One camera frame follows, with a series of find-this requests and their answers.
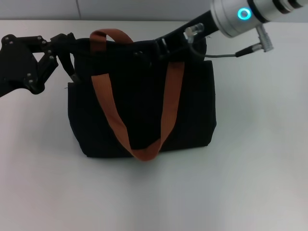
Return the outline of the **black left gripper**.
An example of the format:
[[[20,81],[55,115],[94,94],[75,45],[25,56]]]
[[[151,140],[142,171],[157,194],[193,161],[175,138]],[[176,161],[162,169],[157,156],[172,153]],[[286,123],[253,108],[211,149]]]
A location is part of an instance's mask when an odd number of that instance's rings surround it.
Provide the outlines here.
[[[1,39],[0,49],[0,95],[17,89],[32,94],[45,90],[45,83],[58,67],[57,59],[73,82],[77,74],[70,53],[77,51],[73,33],[59,34],[46,41],[42,36],[16,37],[8,34]],[[34,53],[45,53],[37,61]]]

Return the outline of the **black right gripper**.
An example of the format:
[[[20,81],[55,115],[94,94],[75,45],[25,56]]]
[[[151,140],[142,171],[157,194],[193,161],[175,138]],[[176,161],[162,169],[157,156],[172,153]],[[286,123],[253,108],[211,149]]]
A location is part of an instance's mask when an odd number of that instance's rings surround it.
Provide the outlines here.
[[[133,55],[141,57],[142,69],[150,69],[155,65],[166,63],[168,57],[184,49],[189,49],[193,54],[204,58],[205,54],[197,52],[193,48],[193,44],[216,31],[219,31],[219,29],[216,26],[212,13],[207,11],[156,40],[134,42]]]

